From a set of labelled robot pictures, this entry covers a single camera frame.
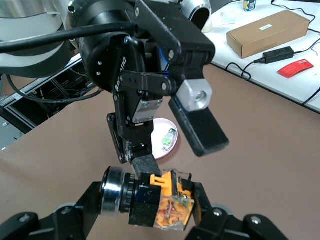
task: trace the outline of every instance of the red paper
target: red paper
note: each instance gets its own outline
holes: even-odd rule
[[[305,59],[295,61],[290,63],[289,65],[281,68],[278,73],[286,78],[291,78],[292,76],[300,73],[303,70],[313,68],[314,66]]]

